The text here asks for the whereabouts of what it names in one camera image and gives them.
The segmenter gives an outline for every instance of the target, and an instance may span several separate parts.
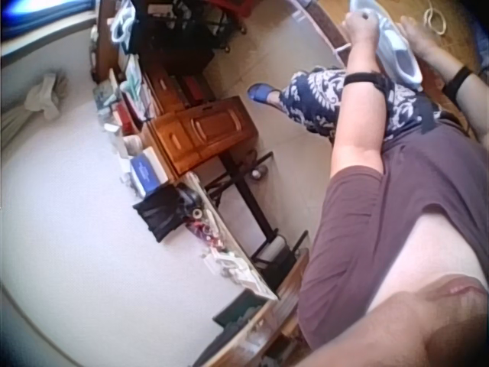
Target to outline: hand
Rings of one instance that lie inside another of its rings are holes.
[[[414,54],[426,59],[434,50],[438,48],[434,34],[428,29],[418,24],[411,17],[400,18],[399,29],[404,37],[409,41]]]
[[[364,45],[376,51],[379,43],[379,19],[375,13],[355,11],[347,13],[342,23],[352,46]]]

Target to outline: blue slipper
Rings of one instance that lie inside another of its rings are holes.
[[[278,89],[275,89],[266,83],[256,83],[248,88],[248,97],[250,97],[250,99],[253,99],[255,102],[269,105],[269,103],[267,102],[267,97],[270,93],[274,91],[279,92]]]

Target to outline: window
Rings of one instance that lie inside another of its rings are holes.
[[[2,0],[2,40],[94,7],[95,0]]]

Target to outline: foot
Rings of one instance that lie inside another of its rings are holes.
[[[426,27],[419,24],[414,18],[401,17],[399,29],[403,36],[409,41],[414,54],[426,59],[438,48],[435,35]]]
[[[248,96],[255,102],[273,107],[280,106],[280,91],[265,83],[256,83],[250,86]]]

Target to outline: cabinet door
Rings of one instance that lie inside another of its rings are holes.
[[[198,165],[202,158],[186,130],[174,114],[166,114],[152,121],[154,130],[168,157],[179,174]]]
[[[257,135],[239,97],[208,103],[176,114],[203,159]]]

